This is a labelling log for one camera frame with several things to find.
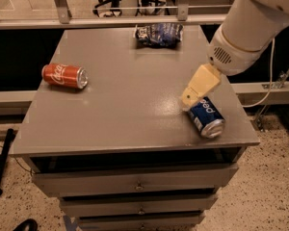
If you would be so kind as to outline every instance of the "black stand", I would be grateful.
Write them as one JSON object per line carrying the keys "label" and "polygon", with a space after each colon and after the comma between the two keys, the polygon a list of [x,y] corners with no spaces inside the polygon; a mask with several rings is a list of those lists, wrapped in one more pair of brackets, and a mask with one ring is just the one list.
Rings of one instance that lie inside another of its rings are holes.
{"label": "black stand", "polygon": [[3,176],[4,167],[7,162],[10,146],[14,138],[15,138],[15,134],[13,133],[13,129],[9,129],[7,132],[7,136],[4,140],[2,152],[0,155],[0,184],[1,184],[2,176]]}

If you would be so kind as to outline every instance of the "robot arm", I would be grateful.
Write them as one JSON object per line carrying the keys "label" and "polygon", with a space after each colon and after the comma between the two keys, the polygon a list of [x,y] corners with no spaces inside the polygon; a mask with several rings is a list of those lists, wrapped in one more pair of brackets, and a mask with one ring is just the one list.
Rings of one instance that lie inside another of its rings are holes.
{"label": "robot arm", "polygon": [[187,111],[217,86],[221,73],[245,71],[271,40],[289,26],[289,0],[235,0],[208,46],[209,64],[201,65],[182,94]]}

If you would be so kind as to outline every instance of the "table top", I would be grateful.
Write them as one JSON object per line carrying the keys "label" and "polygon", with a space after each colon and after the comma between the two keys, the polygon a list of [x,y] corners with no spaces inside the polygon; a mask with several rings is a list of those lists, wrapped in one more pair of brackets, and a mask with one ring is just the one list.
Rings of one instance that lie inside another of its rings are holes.
{"label": "table top", "polygon": [[226,77],[209,94],[225,118],[223,133],[202,138],[179,97],[206,63],[207,40],[185,26],[175,49],[139,45],[133,28],[65,31],[52,63],[84,67],[83,90],[41,82],[10,154],[72,155],[259,144]]}

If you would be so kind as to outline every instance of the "gray cabinet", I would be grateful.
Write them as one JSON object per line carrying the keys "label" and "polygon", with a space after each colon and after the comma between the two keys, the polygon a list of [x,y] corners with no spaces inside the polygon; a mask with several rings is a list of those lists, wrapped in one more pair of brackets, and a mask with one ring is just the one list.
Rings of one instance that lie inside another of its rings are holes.
{"label": "gray cabinet", "polygon": [[11,152],[83,230],[193,226],[259,139],[227,79],[210,93],[223,134],[202,138],[179,96],[206,61],[206,39],[185,26],[176,49],[144,48],[133,28],[72,30],[53,63],[80,64],[84,90],[41,82]]}

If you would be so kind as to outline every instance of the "drawer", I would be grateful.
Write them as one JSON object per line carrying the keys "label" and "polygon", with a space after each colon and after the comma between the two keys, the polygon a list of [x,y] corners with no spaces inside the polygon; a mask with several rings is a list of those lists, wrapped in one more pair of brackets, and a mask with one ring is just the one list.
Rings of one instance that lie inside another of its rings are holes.
{"label": "drawer", "polygon": [[143,192],[102,196],[68,197],[61,209],[70,217],[146,215],[208,210],[217,200],[214,194],[197,194],[195,190]]}
{"label": "drawer", "polygon": [[240,147],[31,157],[40,173],[232,163]]}
{"label": "drawer", "polygon": [[122,216],[106,218],[79,218],[79,227],[83,231],[106,230],[152,230],[158,227],[193,227],[204,219],[204,213],[171,213],[151,216]]}
{"label": "drawer", "polygon": [[33,182],[48,196],[142,193],[225,186],[234,164],[128,168],[121,170],[35,174]]}

